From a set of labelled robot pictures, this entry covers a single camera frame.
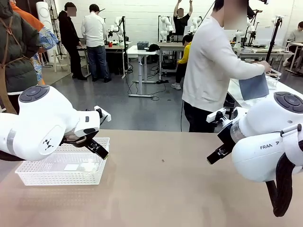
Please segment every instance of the person in black clothing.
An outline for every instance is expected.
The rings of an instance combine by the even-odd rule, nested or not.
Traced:
[[[184,16],[184,10],[179,8],[179,4],[182,0],[178,0],[174,10],[174,23],[176,29],[176,35],[184,35],[185,26],[187,26],[187,22],[193,13],[193,0],[189,0],[189,13]]]
[[[87,78],[82,74],[81,58],[77,50],[77,46],[82,46],[82,44],[77,36],[74,24],[67,14],[67,10],[70,10],[71,8],[75,9],[71,10],[73,12],[77,10],[76,6],[72,2],[67,2],[64,6],[65,11],[61,11],[58,16],[61,42],[71,57],[71,72],[73,73],[72,77],[79,80],[87,80]]]

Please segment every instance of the white wall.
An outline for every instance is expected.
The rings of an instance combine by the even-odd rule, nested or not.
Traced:
[[[55,2],[60,12],[67,0],[55,0]],[[72,0],[72,2],[78,9],[77,17],[72,17],[72,20],[79,37],[82,36],[80,32],[82,20],[85,15],[89,14],[89,5],[96,3],[101,9],[106,8],[101,16],[106,17],[107,27],[113,24],[117,16],[126,16],[126,30],[130,40],[134,43],[137,41],[152,43],[157,41],[158,15],[173,16],[177,0]],[[204,16],[213,2],[214,0],[193,0],[192,17]],[[263,10],[263,13],[257,17],[260,27],[270,25],[270,21],[275,15],[285,15],[282,28],[286,34],[295,29],[298,22],[303,20],[301,18],[303,0],[272,0],[268,5],[264,5],[258,0],[250,0],[250,5],[253,9]],[[183,0],[180,7],[184,8],[187,13],[189,0]],[[235,31],[226,32],[230,38],[234,37]]]

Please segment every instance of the black jacket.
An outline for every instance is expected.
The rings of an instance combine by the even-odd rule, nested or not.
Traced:
[[[61,42],[63,45],[78,46],[79,38],[71,18],[67,16],[65,11],[61,11],[58,16]]]
[[[13,17],[12,33],[20,43],[22,49],[17,45],[14,38],[9,36],[9,49],[6,63],[13,61],[22,55],[31,58],[39,49],[39,33],[29,23],[13,12],[9,0],[0,0],[0,17],[6,25]],[[0,62],[4,58],[6,46],[6,28],[0,22]],[[22,59],[6,66],[5,70],[6,87],[8,93],[22,92],[37,84],[36,71],[30,60]]]

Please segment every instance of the gray cloth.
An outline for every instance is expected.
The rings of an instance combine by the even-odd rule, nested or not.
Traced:
[[[269,94],[265,74],[250,79],[239,80],[243,99],[263,98]]]
[[[289,35],[288,41],[303,43],[303,31],[298,31],[297,29],[292,31]]]
[[[39,49],[38,31],[22,19],[19,14],[12,11],[9,0],[0,0],[0,17],[7,26],[9,25],[11,16],[13,17],[11,30],[20,43],[22,50],[10,35],[6,63],[21,58],[22,55],[31,58]],[[2,62],[4,58],[6,36],[6,28],[0,23],[0,62]],[[8,93],[22,92],[37,84],[36,72],[30,60],[22,59],[8,64],[6,66],[5,76]]]

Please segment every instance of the black hair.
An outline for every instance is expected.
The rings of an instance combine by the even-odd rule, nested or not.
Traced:
[[[248,7],[249,5],[249,0],[239,0],[239,4],[242,6],[242,7]],[[220,9],[222,9],[224,6],[224,0],[215,0],[214,2],[214,11],[219,11]]]
[[[100,8],[99,8],[99,6],[97,6],[96,4],[92,4],[92,5],[90,5],[89,6],[89,11],[91,12],[91,11],[94,11],[94,12],[100,12]]]
[[[183,37],[183,40],[182,40],[183,45],[184,45],[185,42],[190,43],[191,41],[193,41],[193,38],[194,38],[194,37],[193,37],[192,35],[185,35],[185,36]]]
[[[75,7],[75,8],[76,8],[76,6],[75,6],[74,3],[72,3],[72,2],[67,2],[67,3],[65,4],[65,6],[64,6],[64,10],[67,11],[67,8],[69,8],[69,7]]]

